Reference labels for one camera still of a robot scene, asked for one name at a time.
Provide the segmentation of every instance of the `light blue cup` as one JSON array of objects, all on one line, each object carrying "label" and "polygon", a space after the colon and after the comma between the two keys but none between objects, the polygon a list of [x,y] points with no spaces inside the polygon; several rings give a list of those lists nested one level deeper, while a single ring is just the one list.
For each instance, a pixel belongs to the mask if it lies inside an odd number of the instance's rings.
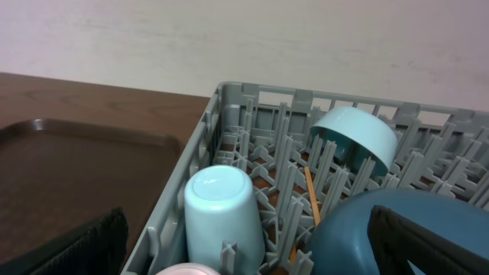
[{"label": "light blue cup", "polygon": [[189,261],[219,270],[222,242],[236,242],[235,270],[256,274],[265,244],[250,177],[236,167],[205,168],[186,184],[184,200]]},{"label": "light blue cup", "polygon": [[[374,205],[388,207],[489,259],[489,212],[427,191],[378,189],[352,196],[318,225],[306,245],[306,250],[313,252],[312,275],[379,274],[367,233]],[[413,270],[420,274],[416,267]]]},{"label": "light blue cup", "polygon": [[397,137],[376,116],[354,107],[340,106],[329,111],[311,127],[311,135],[317,134],[325,141],[336,143],[335,157],[346,161],[353,153],[353,168],[359,170],[365,158],[371,155],[376,164],[372,175],[385,176],[397,149]]}]

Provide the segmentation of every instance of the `wooden table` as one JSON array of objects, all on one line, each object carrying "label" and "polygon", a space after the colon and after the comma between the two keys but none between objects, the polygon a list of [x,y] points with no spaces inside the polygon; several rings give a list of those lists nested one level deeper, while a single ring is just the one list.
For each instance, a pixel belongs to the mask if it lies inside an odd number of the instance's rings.
[{"label": "wooden table", "polygon": [[198,96],[0,73],[0,128],[35,118],[56,118],[170,134],[186,144],[208,101]]}]

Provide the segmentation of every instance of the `gray dish rack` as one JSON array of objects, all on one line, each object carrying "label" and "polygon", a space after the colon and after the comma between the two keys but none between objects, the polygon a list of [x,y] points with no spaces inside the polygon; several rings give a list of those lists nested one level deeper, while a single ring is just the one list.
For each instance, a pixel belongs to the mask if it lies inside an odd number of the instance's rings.
[{"label": "gray dish rack", "polygon": [[[323,147],[319,137],[309,135],[310,127],[336,105],[362,108],[394,130],[399,146],[386,176],[371,176],[371,159],[364,160],[357,173],[340,167],[333,158],[336,145],[329,141]],[[423,116],[443,121],[423,124]],[[212,164],[232,165],[253,180],[267,182],[255,186],[264,234],[275,238],[266,243],[268,252],[258,271],[262,274],[278,266],[308,274],[313,266],[310,254],[302,251],[295,264],[288,260],[293,242],[307,241],[314,229],[305,166],[315,175],[322,218],[349,196],[378,188],[424,189],[489,210],[488,125],[487,112],[223,82],[209,100],[122,274],[152,275],[186,260],[183,189],[195,172]],[[270,196],[278,190],[278,200],[272,203]],[[268,234],[268,228],[275,236]],[[230,251],[228,245],[222,255]]]}]

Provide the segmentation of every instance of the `brown tray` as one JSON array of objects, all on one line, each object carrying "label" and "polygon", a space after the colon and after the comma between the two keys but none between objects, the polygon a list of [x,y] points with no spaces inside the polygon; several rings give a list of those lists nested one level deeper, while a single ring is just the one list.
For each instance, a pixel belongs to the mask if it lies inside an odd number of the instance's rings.
[{"label": "brown tray", "polygon": [[180,151],[168,135],[67,121],[1,129],[0,264],[118,206],[129,255]]}]

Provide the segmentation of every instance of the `wall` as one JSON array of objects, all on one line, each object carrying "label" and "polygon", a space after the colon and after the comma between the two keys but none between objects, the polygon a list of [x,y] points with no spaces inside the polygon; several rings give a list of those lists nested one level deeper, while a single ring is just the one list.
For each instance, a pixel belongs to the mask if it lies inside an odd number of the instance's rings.
[{"label": "wall", "polygon": [[486,0],[3,0],[0,71],[210,95],[224,80],[489,111]]}]

